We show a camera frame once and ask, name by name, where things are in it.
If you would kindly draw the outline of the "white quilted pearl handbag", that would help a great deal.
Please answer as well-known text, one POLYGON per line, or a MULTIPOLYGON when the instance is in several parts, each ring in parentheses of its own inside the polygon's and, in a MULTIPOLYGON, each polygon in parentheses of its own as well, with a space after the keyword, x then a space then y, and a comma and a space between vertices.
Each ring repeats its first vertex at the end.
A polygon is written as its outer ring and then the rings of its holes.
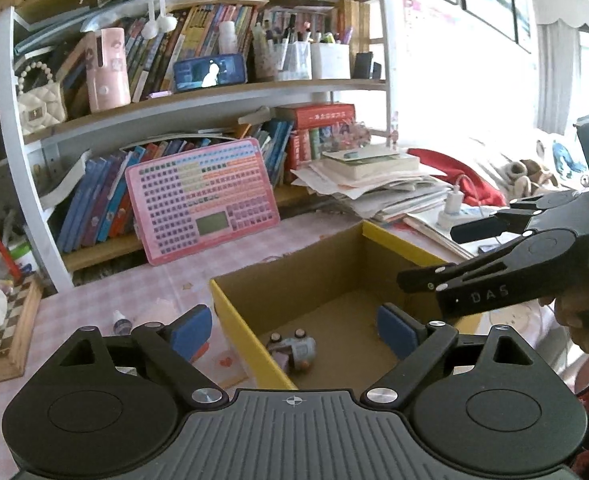
POLYGON ((43 62, 25 66, 18 78, 18 110, 22 136, 32 136, 37 131, 63 124, 68 119, 61 84, 55 81, 52 70, 43 62), (39 70, 46 77, 46 84, 25 90, 26 77, 39 70))

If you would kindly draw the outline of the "red dictionary books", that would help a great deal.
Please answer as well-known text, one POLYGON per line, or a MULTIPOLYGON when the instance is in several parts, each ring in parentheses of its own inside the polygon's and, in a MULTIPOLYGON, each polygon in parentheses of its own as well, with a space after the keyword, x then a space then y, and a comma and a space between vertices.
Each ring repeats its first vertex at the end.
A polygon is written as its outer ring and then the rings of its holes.
POLYGON ((276 107, 276 119, 290 122, 287 136, 285 171, 319 159, 324 150, 333 147, 333 129, 350 125, 355 118, 355 106, 348 103, 307 103, 276 107))

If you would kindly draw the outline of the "white pen holder cup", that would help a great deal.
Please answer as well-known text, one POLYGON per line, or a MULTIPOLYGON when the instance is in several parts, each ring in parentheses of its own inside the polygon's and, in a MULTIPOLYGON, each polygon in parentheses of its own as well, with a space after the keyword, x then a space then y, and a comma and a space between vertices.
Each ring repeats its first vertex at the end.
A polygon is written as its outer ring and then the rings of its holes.
POLYGON ((347 44, 311 44, 313 79, 350 79, 350 47, 347 44))

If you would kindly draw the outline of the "wooden checkered chess box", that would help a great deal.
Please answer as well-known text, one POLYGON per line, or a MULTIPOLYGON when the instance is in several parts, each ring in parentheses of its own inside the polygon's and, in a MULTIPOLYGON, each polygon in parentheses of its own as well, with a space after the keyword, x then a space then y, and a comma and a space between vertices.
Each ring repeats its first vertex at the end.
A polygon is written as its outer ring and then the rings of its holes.
POLYGON ((43 285, 33 274, 8 298, 6 320, 0 326, 0 382, 24 374, 42 297, 43 285))

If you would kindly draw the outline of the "white wall charger plugged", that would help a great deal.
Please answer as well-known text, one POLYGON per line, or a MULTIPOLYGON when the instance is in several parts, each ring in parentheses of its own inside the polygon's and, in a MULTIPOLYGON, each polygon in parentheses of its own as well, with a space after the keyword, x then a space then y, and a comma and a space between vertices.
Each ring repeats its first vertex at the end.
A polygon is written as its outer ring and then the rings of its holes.
POLYGON ((447 199, 444 204, 444 214, 457 216, 461 212, 465 194, 461 191, 458 184, 455 184, 450 192, 447 193, 447 199))

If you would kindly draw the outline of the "white power strip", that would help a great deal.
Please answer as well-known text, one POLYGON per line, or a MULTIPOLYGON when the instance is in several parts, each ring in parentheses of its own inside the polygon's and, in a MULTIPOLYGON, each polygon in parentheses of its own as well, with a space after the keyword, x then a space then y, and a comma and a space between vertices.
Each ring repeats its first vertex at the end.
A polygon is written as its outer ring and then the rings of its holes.
POLYGON ((460 226, 461 224, 468 223, 471 221, 480 220, 482 218, 488 218, 498 211, 499 208, 493 206, 469 206, 462 205, 457 212, 446 212, 440 210, 437 217, 437 226, 444 231, 450 232, 454 226, 460 226))

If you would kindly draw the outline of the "smartphone on shelf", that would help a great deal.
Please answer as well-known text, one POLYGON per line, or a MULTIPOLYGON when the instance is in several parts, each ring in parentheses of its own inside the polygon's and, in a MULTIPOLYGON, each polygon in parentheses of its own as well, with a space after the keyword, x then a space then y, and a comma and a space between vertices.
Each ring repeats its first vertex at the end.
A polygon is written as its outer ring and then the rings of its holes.
POLYGON ((240 53, 188 58, 173 65, 173 77, 176 92, 245 84, 246 62, 240 53))

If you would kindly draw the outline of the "pink keyboard learning board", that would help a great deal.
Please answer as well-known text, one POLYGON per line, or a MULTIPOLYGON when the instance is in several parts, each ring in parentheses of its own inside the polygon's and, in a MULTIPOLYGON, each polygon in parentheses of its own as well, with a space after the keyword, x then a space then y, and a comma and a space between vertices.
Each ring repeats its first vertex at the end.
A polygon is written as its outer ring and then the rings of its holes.
POLYGON ((252 138, 125 170, 135 231, 152 266, 277 226, 261 148, 252 138))

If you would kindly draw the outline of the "stack of papers and books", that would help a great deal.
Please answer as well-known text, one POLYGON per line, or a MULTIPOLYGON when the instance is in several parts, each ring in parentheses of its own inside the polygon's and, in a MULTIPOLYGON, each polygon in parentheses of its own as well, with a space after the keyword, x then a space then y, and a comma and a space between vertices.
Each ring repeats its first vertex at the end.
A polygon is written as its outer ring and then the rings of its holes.
POLYGON ((364 220, 388 222, 444 202, 453 185, 443 171, 406 151, 366 145, 324 152, 291 171, 293 183, 329 196, 364 220))

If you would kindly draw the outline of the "red cloth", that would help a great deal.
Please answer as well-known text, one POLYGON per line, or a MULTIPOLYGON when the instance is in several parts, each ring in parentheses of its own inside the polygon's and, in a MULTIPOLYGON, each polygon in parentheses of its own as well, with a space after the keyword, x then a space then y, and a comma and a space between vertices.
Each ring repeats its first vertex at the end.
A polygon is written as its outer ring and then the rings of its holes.
POLYGON ((504 207, 507 205, 505 196, 473 168, 463 162, 440 152, 425 148, 409 148, 409 155, 417 156, 421 163, 443 172, 439 179, 457 185, 464 195, 463 202, 469 206, 504 207))

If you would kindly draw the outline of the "row of blue books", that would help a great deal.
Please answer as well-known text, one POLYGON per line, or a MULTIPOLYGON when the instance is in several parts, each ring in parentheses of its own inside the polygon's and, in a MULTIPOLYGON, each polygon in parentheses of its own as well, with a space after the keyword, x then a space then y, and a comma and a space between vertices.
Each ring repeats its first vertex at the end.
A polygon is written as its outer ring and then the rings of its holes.
POLYGON ((134 230, 134 214, 128 198, 124 171, 148 160, 228 142, 224 134, 178 132, 118 148, 83 162, 83 174, 63 200, 66 210, 55 230, 63 254, 93 247, 134 230))

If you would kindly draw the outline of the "yellow cardboard box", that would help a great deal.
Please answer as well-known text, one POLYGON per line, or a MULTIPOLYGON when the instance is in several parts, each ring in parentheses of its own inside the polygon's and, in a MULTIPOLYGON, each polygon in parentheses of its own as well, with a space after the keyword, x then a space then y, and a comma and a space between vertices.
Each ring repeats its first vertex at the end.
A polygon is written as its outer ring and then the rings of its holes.
POLYGON ((217 276, 210 288, 223 332, 258 388, 361 393, 398 362, 377 333, 380 304, 392 302, 423 322, 439 315, 427 296, 399 289, 398 273, 456 259, 362 222, 217 276), (265 345, 270 334, 298 328, 315 339, 316 358, 305 372, 287 374, 265 345))

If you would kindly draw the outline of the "small dropper bottle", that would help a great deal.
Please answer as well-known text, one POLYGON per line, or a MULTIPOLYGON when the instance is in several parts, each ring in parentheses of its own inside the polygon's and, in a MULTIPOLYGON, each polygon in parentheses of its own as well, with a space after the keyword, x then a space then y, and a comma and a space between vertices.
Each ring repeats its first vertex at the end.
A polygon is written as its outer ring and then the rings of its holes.
POLYGON ((132 333, 133 323, 121 311, 114 310, 112 313, 112 332, 116 336, 128 336, 132 333))

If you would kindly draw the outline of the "white shelf frame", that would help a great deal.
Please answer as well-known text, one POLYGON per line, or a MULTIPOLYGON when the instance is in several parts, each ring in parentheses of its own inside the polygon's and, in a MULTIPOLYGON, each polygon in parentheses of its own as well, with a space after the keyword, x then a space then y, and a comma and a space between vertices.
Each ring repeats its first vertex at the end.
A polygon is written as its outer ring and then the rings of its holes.
MULTIPOLYGON (((275 0, 342 6, 369 0, 275 0)), ((225 126, 261 106, 281 106, 334 99, 340 91, 387 91, 390 82, 367 79, 262 81, 209 88, 112 108, 42 130, 21 132, 14 43, 45 22, 70 18, 80 0, 28 0, 0 12, 0 128, 14 190, 36 258, 55 290, 72 289, 78 269, 134 252, 140 244, 129 235, 122 242, 101 243, 64 256, 48 224, 50 213, 40 203, 40 186, 63 178, 84 152, 109 154, 117 148, 188 127, 225 126)))

